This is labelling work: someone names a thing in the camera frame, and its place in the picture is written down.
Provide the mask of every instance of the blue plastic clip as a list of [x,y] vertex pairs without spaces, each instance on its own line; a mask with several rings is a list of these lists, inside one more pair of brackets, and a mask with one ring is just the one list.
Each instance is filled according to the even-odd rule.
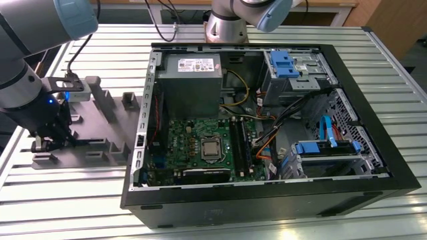
[[301,144],[296,144],[297,154],[302,154],[305,152],[304,146]]
[[362,151],[362,146],[361,146],[361,143],[358,141],[353,141],[353,147],[354,147],[354,150],[357,153],[361,153]]
[[272,51],[272,64],[277,70],[276,76],[278,78],[298,78],[300,71],[294,68],[294,58],[290,57],[288,51]]
[[321,118],[321,124],[320,124],[320,138],[321,140],[328,139],[332,142],[333,148],[338,146],[336,138],[334,138],[334,132],[333,132],[333,121],[332,117],[329,115],[324,115]]
[[305,150],[306,154],[318,154],[321,153],[320,146],[317,142],[301,142],[302,149]]

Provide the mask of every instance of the white wire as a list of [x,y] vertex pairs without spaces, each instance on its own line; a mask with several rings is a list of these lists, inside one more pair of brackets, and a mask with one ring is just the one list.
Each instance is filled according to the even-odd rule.
[[241,116],[241,117],[249,117],[249,118],[253,118],[253,119],[258,119],[258,120],[266,120],[266,118],[261,118],[261,117],[257,117],[257,116],[252,116],[252,115],[246,115],[246,114],[234,114],[232,111],[229,111],[226,108],[222,108],[228,111],[228,113],[230,113],[232,115],[237,115],[237,116]]

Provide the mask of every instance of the wire bundle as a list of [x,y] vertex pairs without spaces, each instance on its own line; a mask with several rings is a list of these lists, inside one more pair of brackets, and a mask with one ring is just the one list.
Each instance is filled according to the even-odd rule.
[[309,100],[322,94],[329,94],[332,91],[334,90],[333,87],[325,88],[320,91],[313,91],[309,94],[306,94],[304,97],[301,97],[290,106],[288,106],[288,108],[284,110],[284,112],[281,113],[281,115],[277,117],[276,121],[273,122],[272,125],[272,129],[268,131],[268,133],[260,137],[260,139],[254,142],[256,144],[261,143],[265,139],[269,138],[269,141],[266,142],[266,144],[262,146],[261,150],[257,153],[257,158],[265,158],[268,156],[262,156],[262,152],[265,150],[265,148],[268,147],[268,145],[272,143],[272,141],[274,140],[274,138],[278,135],[280,132],[280,128],[282,127],[282,125],[285,124],[285,120],[293,116],[296,113],[298,113],[302,108],[305,107],[306,103],[309,102]]

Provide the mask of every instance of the white label sticker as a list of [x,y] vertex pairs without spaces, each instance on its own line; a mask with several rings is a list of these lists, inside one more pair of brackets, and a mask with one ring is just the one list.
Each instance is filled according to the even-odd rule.
[[214,72],[214,58],[182,58],[178,61],[179,72]]
[[269,169],[270,169],[270,171],[272,171],[274,174],[277,174],[278,168],[277,168],[277,166],[276,166],[273,163],[270,163]]
[[308,70],[306,65],[296,65],[297,70]]
[[257,104],[258,104],[258,106],[264,106],[264,99],[262,98],[257,98]]

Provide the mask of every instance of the black cable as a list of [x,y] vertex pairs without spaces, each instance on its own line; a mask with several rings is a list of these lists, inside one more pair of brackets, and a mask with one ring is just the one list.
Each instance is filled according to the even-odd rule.
[[290,106],[288,106],[288,108],[284,110],[284,112],[276,119],[270,131],[262,137],[258,138],[256,143],[261,143],[266,138],[269,138],[273,134],[277,133],[277,131],[285,123],[285,120],[302,110],[312,98],[314,98],[318,95],[330,94],[334,91],[334,89],[334,87],[329,87],[320,91],[313,91],[308,93],[305,96],[302,96]]
[[189,20],[190,23],[194,21],[198,12],[199,12],[199,10],[197,10],[197,11],[194,12],[194,14],[193,14],[193,16],[191,16],[191,18],[190,18],[190,20]]
[[302,17],[302,21],[301,21],[300,25],[304,25],[306,17],[308,17],[308,14],[309,14],[309,0],[306,0],[306,12],[305,12],[305,15]]
[[14,132],[10,131],[0,131],[2,136],[13,136]]
[[167,11],[171,13],[171,15],[175,15],[177,19],[178,19],[178,24],[186,24],[185,20],[182,19],[182,16],[179,14],[182,14],[186,10],[183,10],[182,12],[178,12],[177,10],[174,10],[173,7],[170,7],[162,0],[158,0],[158,2],[169,9]]
[[[102,15],[102,1],[101,0],[97,0],[97,8],[98,8],[98,12],[97,12],[97,20],[101,20],[101,15]],[[73,71],[73,64],[79,56],[79,54],[82,53],[82,50],[86,48],[91,38],[93,38],[93,35],[94,33],[87,37],[83,45],[81,46],[78,52],[74,54],[70,62],[69,62],[69,65],[67,65],[67,76],[71,77],[74,74],[74,71]]]
[[178,30],[174,29],[174,36],[173,36],[173,38],[171,38],[171,39],[166,39],[166,37],[162,35],[161,29],[159,29],[159,27],[158,27],[158,23],[157,23],[157,20],[155,20],[155,18],[154,18],[154,13],[153,13],[153,9],[151,9],[151,7],[150,7],[149,1],[147,1],[147,0],[145,0],[145,1],[146,1],[146,4],[147,4],[147,9],[149,9],[149,12],[150,12],[150,17],[151,17],[151,20],[153,20],[153,23],[154,23],[154,27],[155,27],[159,35],[161,35],[161,38],[162,38],[166,42],[170,43],[170,42],[173,42],[173,41],[175,40]]

